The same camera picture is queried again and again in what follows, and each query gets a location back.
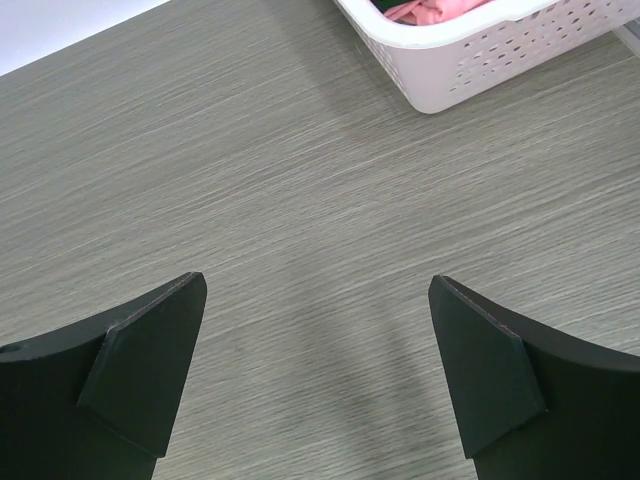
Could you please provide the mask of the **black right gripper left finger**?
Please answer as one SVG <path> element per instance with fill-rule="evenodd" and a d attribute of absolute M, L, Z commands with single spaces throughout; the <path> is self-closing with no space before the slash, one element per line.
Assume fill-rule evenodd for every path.
<path fill-rule="evenodd" d="M 200 272 L 1 348 L 4 479 L 150 479 L 207 297 Z"/>

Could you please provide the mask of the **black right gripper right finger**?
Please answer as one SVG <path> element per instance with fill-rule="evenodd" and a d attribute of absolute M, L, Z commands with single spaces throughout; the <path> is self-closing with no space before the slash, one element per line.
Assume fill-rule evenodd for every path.
<path fill-rule="evenodd" d="M 539 323 L 448 276 L 435 276 L 428 296 L 478 478 L 638 478 L 638 357 Z"/>

